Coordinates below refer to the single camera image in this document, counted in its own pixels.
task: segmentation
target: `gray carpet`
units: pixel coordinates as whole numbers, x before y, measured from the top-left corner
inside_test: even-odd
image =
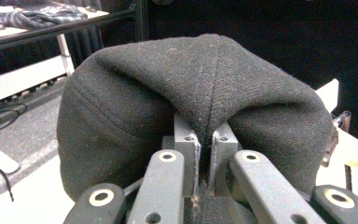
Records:
[[[0,130],[0,150],[21,165],[20,170],[8,176],[12,186],[58,154],[56,126],[65,81],[66,78],[60,79],[53,86],[38,88],[8,103],[28,106],[15,122]],[[0,175],[0,194],[6,190],[5,179]]]

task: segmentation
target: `dark gray beanie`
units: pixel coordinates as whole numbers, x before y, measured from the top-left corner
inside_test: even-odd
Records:
[[[58,121],[62,182],[77,198],[101,182],[144,174],[179,112],[208,161],[228,121],[242,146],[264,153],[310,193],[334,126],[312,88],[224,36],[129,44],[90,56],[68,78]]]

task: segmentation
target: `knit hat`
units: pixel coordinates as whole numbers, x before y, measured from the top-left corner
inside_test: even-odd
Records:
[[[68,78],[57,137],[62,183],[76,199],[102,182],[145,173],[173,114],[192,127],[201,160],[228,121],[243,148],[264,153],[307,193],[334,126],[312,88],[230,38],[202,35],[129,44],[91,55]]]

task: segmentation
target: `dark background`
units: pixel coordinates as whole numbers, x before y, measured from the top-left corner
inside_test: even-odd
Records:
[[[113,12],[129,4],[124,0],[101,1],[100,6]],[[337,78],[339,102],[334,113],[351,111],[350,133],[358,137],[358,1],[174,0],[168,6],[149,1],[148,16],[150,39],[226,35],[314,89]],[[105,47],[134,41],[131,21],[106,24],[101,33]],[[67,39],[75,65],[102,46],[95,28],[71,35]],[[94,38],[90,46],[81,47],[90,38]],[[1,50],[0,74],[58,55],[54,38],[47,41]]]

